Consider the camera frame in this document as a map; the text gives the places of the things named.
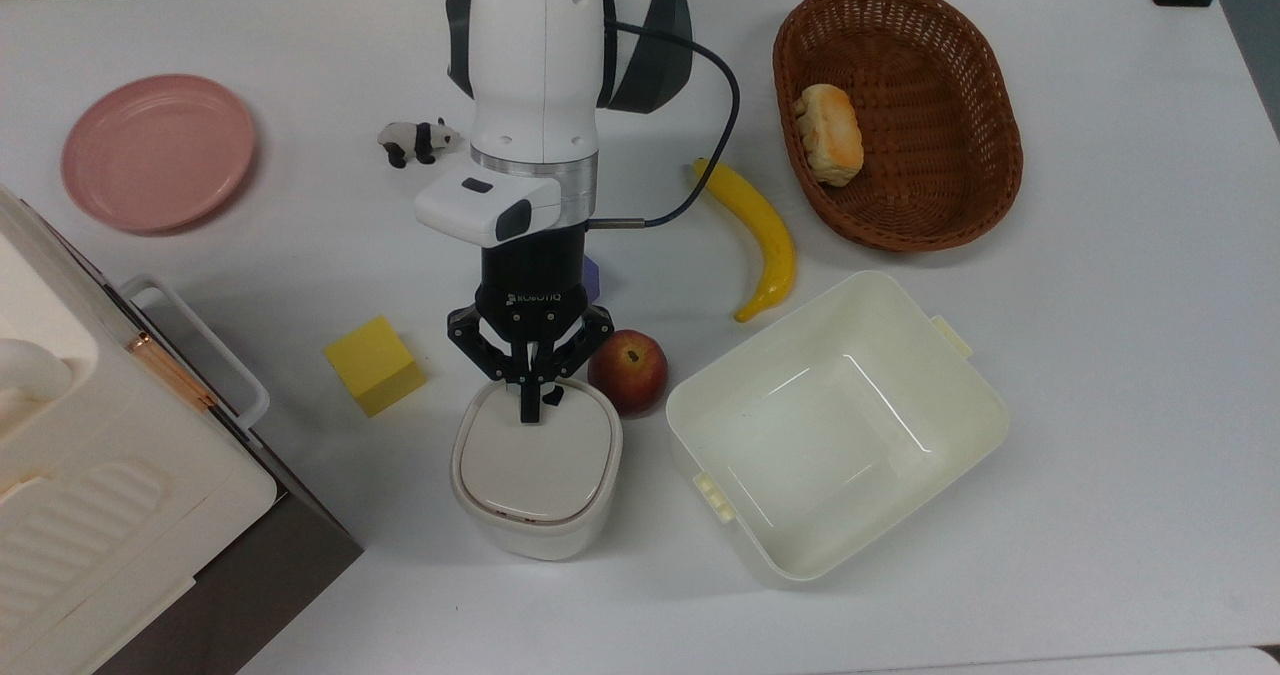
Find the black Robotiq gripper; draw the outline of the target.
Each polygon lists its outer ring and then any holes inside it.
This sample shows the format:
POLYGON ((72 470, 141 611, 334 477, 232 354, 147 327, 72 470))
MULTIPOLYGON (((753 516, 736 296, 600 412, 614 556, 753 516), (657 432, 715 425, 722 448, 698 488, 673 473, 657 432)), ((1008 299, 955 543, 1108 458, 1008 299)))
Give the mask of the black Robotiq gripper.
POLYGON ((518 387, 518 416, 541 421, 557 378, 572 377, 613 334, 607 309, 588 305, 582 227, 541 231, 481 251, 475 305, 447 318, 447 334, 492 382, 518 387), (511 351, 483 334, 483 320, 511 351), (538 377, 529 346, 538 345, 538 377))

